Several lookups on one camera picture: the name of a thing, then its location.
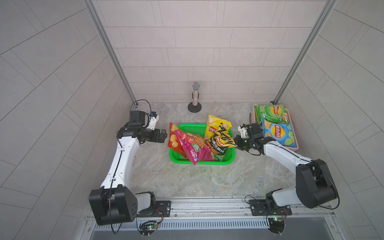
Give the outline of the small red chips bag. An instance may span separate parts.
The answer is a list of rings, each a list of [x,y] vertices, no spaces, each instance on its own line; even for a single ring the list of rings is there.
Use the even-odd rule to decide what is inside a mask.
[[[169,142],[168,142],[168,147],[175,151],[176,153],[180,154],[182,157],[186,158],[186,154],[180,144],[180,141],[178,140],[177,135],[175,134],[176,130],[179,130],[177,125],[174,125],[173,123],[169,124],[170,127],[170,137],[169,137]]]

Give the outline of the light blue chips bag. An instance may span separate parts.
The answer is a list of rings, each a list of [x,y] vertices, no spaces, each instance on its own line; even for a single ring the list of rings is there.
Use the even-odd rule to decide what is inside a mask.
[[[262,119],[264,137],[274,138],[278,143],[289,148],[297,148],[296,137],[291,123],[275,124]]]

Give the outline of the green plastic basket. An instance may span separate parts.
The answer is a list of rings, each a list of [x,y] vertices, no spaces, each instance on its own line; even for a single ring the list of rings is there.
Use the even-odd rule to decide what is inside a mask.
[[[180,124],[178,125],[178,128],[184,132],[198,134],[203,137],[205,134],[206,124]],[[192,164],[190,160],[184,158],[181,154],[175,152],[172,149],[170,149],[169,156],[174,163],[189,164],[189,165]],[[199,161],[197,164],[198,165],[228,165],[234,161],[235,157],[236,157],[235,148],[230,148],[227,151],[227,154],[225,155],[222,161]]]

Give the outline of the green cucumber chips bag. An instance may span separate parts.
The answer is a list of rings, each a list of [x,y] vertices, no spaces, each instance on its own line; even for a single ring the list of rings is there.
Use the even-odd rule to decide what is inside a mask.
[[[255,114],[259,125],[263,119],[275,124],[290,123],[285,105],[257,105]]]

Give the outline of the black chips bag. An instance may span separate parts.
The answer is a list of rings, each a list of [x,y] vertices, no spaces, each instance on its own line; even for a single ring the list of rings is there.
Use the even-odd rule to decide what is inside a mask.
[[[235,148],[237,145],[230,135],[228,129],[223,125],[219,125],[216,132],[208,140],[213,158],[216,161],[222,161],[227,154],[229,148]]]

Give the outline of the yellow chips bag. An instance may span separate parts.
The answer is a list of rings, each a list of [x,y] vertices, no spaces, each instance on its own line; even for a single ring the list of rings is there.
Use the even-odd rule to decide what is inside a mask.
[[[209,115],[206,124],[205,139],[209,140],[216,133],[220,126],[224,127],[226,130],[229,130],[232,127],[232,123],[227,120]]]

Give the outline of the magenta tomato chips bag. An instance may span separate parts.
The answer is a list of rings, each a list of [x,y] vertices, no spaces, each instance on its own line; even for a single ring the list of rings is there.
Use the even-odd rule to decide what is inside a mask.
[[[175,130],[174,133],[176,134],[187,159],[193,165],[196,165],[201,161],[214,161],[211,149],[200,135],[186,133],[182,130]]]

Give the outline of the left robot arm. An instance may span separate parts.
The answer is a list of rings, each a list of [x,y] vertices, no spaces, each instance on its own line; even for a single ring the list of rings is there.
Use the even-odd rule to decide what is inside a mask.
[[[134,158],[141,144],[164,143],[165,129],[157,129],[156,112],[131,111],[130,120],[117,132],[117,148],[111,167],[99,189],[92,190],[89,203],[99,226],[133,222],[145,212],[155,213],[152,192],[133,194],[129,180]]]

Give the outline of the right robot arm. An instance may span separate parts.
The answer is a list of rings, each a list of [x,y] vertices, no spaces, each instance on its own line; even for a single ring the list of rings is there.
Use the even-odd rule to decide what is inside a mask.
[[[257,150],[261,155],[268,156],[296,176],[296,186],[280,189],[266,194],[268,212],[287,206],[303,205],[309,209],[323,208],[323,204],[338,200],[340,196],[330,170],[323,160],[311,160],[281,145],[272,137],[265,137],[256,123],[241,125],[240,132],[234,139],[237,148],[249,152]]]

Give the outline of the microphone-like stand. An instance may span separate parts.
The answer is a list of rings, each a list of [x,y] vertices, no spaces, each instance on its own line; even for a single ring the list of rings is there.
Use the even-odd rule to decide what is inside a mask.
[[[198,82],[193,83],[192,102],[188,105],[188,110],[191,113],[198,113],[202,109],[202,105],[199,103],[199,89],[200,84]]]

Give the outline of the circuit board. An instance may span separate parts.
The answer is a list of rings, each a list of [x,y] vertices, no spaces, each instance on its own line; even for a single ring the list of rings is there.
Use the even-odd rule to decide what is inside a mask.
[[[159,228],[160,223],[156,221],[147,221],[139,224],[138,231],[142,238],[147,236],[148,238]]]
[[[268,230],[275,235],[282,235],[285,230],[285,220],[281,218],[268,218]]]

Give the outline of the left circuit board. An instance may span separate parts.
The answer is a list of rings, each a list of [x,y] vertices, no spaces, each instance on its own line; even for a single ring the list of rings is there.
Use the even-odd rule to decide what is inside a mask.
[[[147,236],[148,238],[159,228],[160,223],[156,221],[147,221],[139,224],[138,231],[142,238]]]

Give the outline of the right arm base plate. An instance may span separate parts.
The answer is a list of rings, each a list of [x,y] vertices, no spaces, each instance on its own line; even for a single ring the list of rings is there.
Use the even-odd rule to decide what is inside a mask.
[[[252,216],[291,216],[292,210],[288,206],[286,207],[273,207],[272,210],[268,209],[266,200],[249,200]]]

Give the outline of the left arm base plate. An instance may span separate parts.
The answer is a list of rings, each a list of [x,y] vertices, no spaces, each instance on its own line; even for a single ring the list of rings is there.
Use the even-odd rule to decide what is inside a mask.
[[[171,211],[171,201],[156,201],[154,205],[151,205],[144,210],[141,210],[137,214],[137,218],[160,218],[160,217],[169,217]]]

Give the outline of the aluminium front rail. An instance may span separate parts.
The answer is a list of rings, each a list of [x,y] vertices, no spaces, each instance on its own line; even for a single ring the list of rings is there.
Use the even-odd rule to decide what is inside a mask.
[[[157,230],[232,230],[268,229],[268,218],[285,220],[285,230],[298,227],[303,230],[336,230],[336,216],[325,209],[307,209],[303,206],[290,206],[292,215],[252,216],[249,200],[251,197],[237,198],[159,198],[157,201],[171,201],[169,217],[136,218],[133,222],[99,226],[93,231],[113,230],[123,232],[138,230],[139,224],[147,221],[160,223]]]

